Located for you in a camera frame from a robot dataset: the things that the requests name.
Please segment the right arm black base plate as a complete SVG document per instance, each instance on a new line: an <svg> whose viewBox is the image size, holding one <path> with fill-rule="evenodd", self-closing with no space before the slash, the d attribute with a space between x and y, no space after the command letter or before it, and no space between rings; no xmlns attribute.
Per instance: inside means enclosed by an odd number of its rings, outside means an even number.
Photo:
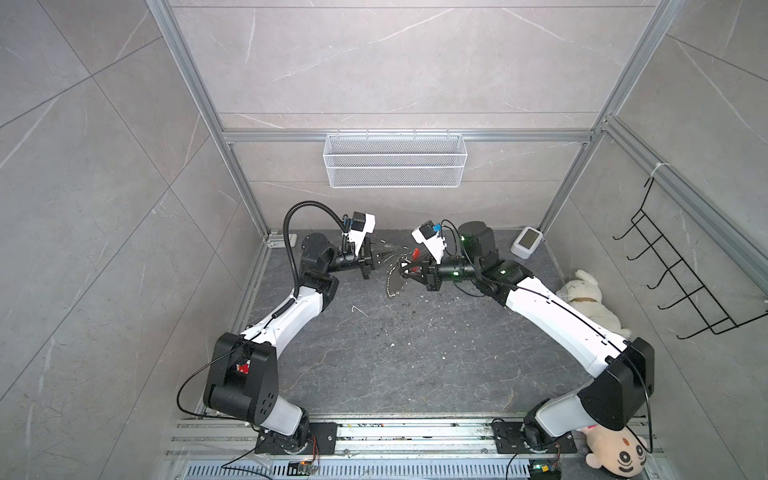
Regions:
<svg viewBox="0 0 768 480"><path fill-rule="evenodd" d="M500 454L575 454L578 448L572 434L557 439L541 434L522 421L493 419L489 424L492 439Z"/></svg>

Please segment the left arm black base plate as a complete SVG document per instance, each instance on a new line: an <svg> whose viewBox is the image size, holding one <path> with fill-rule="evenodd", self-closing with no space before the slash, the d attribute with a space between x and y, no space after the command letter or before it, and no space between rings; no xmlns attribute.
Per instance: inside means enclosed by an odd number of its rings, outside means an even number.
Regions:
<svg viewBox="0 0 768 480"><path fill-rule="evenodd" d="M268 432L257 442L258 454L332 455L335 452L339 425L331 422L300 426L293 436Z"/></svg>

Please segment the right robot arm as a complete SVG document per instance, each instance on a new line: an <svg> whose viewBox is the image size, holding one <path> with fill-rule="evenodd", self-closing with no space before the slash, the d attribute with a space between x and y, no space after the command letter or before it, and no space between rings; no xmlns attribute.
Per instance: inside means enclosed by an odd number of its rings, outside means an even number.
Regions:
<svg viewBox="0 0 768 480"><path fill-rule="evenodd" d="M591 376L579 389L537 404L521 433L533 451L543 452L560 437L599 425L622 430L654 390L655 351L645 340L630 341L592 321L548 289L529 269L499 255L495 236L481 221L449 228L456 252L445 252L441 226L427 221L412 232L425 248L404 256L396 274L430 291L465 280L479 292L525 317L569 352Z"/></svg>

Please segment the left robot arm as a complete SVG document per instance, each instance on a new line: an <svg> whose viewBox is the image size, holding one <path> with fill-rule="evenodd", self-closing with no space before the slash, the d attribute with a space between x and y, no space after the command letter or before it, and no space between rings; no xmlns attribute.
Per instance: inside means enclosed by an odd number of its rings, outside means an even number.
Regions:
<svg viewBox="0 0 768 480"><path fill-rule="evenodd" d="M304 208L314 207L335 222L341 244L322 233L307 235L296 259L290 243L290 223ZM307 411L279 395L278 359L288 344L333 301L339 280L336 272L358 269L367 279L387 255L373 248L369 235L376 226L370 213L339 216L314 200L292 206L283 220L283 240L293 288L271 313L241 333L224 333L216 341L202 400L223 419L239 420L267 430L284 441L287 451L299 451L308 442Z"/></svg>

